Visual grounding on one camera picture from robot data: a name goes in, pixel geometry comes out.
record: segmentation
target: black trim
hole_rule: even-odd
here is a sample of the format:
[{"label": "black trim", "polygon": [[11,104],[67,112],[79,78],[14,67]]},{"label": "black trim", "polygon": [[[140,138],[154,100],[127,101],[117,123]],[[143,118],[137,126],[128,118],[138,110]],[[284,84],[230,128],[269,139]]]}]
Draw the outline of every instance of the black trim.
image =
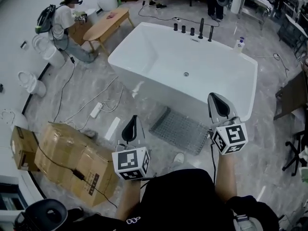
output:
[{"label": "black trim", "polygon": [[44,199],[46,199],[46,198],[47,198],[46,195],[43,193],[42,189],[41,189],[40,186],[38,185],[38,183],[37,183],[37,181],[35,180],[35,178],[34,178],[32,172],[31,172],[31,171],[28,171],[28,173],[29,173],[29,176],[31,177],[31,179],[32,179],[32,181],[33,181],[33,183],[34,183],[34,185],[36,186],[37,190],[39,191],[40,195],[42,195],[42,197],[43,197]]},{"label": "black trim", "polygon": [[[43,70],[42,73],[39,75],[38,80],[42,80],[44,74],[46,73],[46,71],[47,71],[47,69],[48,69],[49,67],[50,67],[50,63],[47,63],[47,65],[45,66],[44,70]],[[27,98],[27,101],[26,101],[26,103],[25,103],[25,105],[24,105],[23,111],[21,112],[23,115],[24,115],[25,112],[26,112],[26,109],[27,109],[27,107],[28,107],[28,105],[29,105],[29,103],[30,103],[30,100],[31,100],[32,96],[33,96],[32,94],[29,94],[29,97]]]}]

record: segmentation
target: power strip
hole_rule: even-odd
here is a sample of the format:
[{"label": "power strip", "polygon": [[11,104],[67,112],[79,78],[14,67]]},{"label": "power strip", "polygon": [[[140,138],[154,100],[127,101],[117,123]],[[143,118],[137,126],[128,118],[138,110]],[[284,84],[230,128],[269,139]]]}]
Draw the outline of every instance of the power strip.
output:
[{"label": "power strip", "polygon": [[97,103],[97,105],[95,106],[95,108],[91,112],[90,116],[93,117],[93,118],[96,118],[97,115],[99,114],[99,112],[101,111],[102,106],[103,106],[103,104]]}]

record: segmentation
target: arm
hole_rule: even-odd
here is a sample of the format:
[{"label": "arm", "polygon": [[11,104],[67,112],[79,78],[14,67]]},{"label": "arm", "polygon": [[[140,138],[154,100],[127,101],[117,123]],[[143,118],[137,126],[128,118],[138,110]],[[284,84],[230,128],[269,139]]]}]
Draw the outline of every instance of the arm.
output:
[{"label": "arm", "polygon": [[139,180],[127,180],[124,182],[124,191],[116,212],[116,219],[126,221],[134,207],[140,203],[140,186],[141,181]]},{"label": "arm", "polygon": [[237,196],[233,154],[219,154],[215,191],[223,202]]}]

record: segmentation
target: bathtub faucet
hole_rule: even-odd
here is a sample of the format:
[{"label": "bathtub faucet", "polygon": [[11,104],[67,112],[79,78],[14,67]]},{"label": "bathtub faucet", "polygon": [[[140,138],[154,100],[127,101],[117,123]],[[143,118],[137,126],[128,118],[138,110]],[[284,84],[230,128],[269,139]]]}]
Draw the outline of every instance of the bathtub faucet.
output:
[{"label": "bathtub faucet", "polygon": [[200,35],[199,35],[199,39],[203,39],[203,26],[204,26],[204,18],[201,19],[201,23],[200,23]]}]

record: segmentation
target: white box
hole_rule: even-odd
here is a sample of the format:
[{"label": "white box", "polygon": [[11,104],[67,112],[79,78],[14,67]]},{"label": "white box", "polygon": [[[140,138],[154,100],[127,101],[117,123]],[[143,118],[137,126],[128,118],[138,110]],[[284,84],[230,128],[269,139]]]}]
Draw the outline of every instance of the white box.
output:
[{"label": "white box", "polygon": [[146,147],[113,152],[112,159],[116,174],[124,180],[145,178],[151,160]]},{"label": "white box", "polygon": [[245,123],[217,127],[212,140],[221,154],[239,152],[248,143]]}]

